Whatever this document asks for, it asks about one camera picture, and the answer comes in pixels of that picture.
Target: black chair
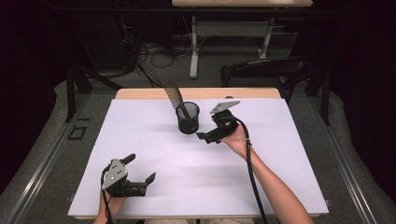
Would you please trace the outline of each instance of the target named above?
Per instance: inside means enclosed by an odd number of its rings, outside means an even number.
[[[261,59],[221,67],[222,87],[275,87],[289,104],[294,87],[309,78],[313,64],[306,57]]]

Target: forearm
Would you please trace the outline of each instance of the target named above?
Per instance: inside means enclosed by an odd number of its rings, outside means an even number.
[[[253,174],[259,180],[280,223],[313,223],[312,218],[291,189],[266,166],[253,148],[250,157]]]

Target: dark background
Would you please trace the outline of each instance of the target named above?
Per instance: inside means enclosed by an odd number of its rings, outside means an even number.
[[[140,7],[171,6],[171,1],[134,3]],[[102,36],[103,39],[89,33],[81,39],[62,17],[48,20],[48,15],[38,10],[41,3],[1,1],[0,4],[0,102],[3,111],[0,190],[3,191],[50,117],[56,100],[53,88],[65,80],[70,55],[94,68],[119,68],[115,65],[119,62],[128,66],[131,55],[122,45],[123,36],[115,30],[119,28],[114,26],[117,22],[114,17],[98,17],[85,25],[76,19],[77,32],[84,32],[87,27],[93,29],[95,23],[113,31]],[[317,66],[323,65],[329,59],[327,56],[332,55],[329,69],[332,91],[344,101],[353,145],[378,185],[396,202],[396,182],[393,181],[396,179],[396,21],[393,17],[396,7],[388,2],[330,0],[317,0],[314,7],[346,9],[347,15],[342,20],[306,19],[292,54],[310,56]],[[172,34],[184,32],[175,18],[139,19],[140,33],[165,46],[172,46]],[[162,29],[148,29],[154,26]],[[103,49],[97,49],[95,55],[87,53],[87,46],[95,49],[102,46],[101,41],[109,39],[111,46],[118,49],[112,51],[116,55],[104,57]]]

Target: table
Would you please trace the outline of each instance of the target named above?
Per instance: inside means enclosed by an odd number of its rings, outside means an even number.
[[[174,7],[311,7],[312,0],[172,0]],[[190,78],[197,78],[197,36],[264,36],[259,58],[266,58],[275,18],[269,21],[197,21],[192,16]]]
[[[219,101],[240,100],[241,104],[231,110],[235,116],[242,116],[239,118],[250,129],[253,144],[262,146],[255,150],[296,193],[310,215],[328,213],[289,109],[277,89],[181,88],[180,92],[185,101],[200,106],[199,132],[215,128],[209,111]],[[240,98],[223,98],[227,96]],[[126,166],[129,180],[141,182],[154,172],[157,175],[146,197],[128,199],[119,218],[260,216],[246,163],[223,144],[208,145],[195,134],[180,133],[175,110],[166,98],[162,89],[119,91],[107,112],[69,216],[94,218],[99,193],[92,190],[92,183],[99,182],[111,159],[131,153],[136,159]],[[266,214],[273,215],[265,194],[259,191]]]

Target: black cable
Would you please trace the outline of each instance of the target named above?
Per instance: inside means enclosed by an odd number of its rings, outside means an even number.
[[[262,221],[264,224],[267,224],[267,217],[265,215],[264,212],[264,208],[262,207],[262,200],[260,199],[260,195],[259,195],[259,191],[257,190],[257,185],[256,185],[256,180],[254,179],[254,175],[253,175],[253,169],[251,166],[251,157],[250,157],[250,139],[249,139],[249,135],[248,135],[248,128],[245,125],[244,122],[242,122],[242,120],[240,119],[236,119],[243,127],[244,132],[245,132],[245,137],[247,139],[247,170],[248,170],[248,175],[250,177],[250,183],[251,183],[251,187],[253,187],[253,192],[254,192],[254,196],[256,198],[257,201],[257,205],[259,206],[259,210],[260,210],[260,214],[262,215]]]
[[[103,186],[103,183],[105,180],[105,173],[108,171],[109,168],[110,168],[110,165],[108,165],[102,172],[102,176],[101,176],[101,180],[100,180],[101,187]],[[101,192],[102,192],[103,201],[105,203],[105,214],[106,214],[106,218],[107,218],[107,224],[113,224],[113,218],[111,216],[110,207],[108,206],[108,203],[110,202],[111,198],[109,200],[107,200],[106,191],[104,189],[102,189]]]

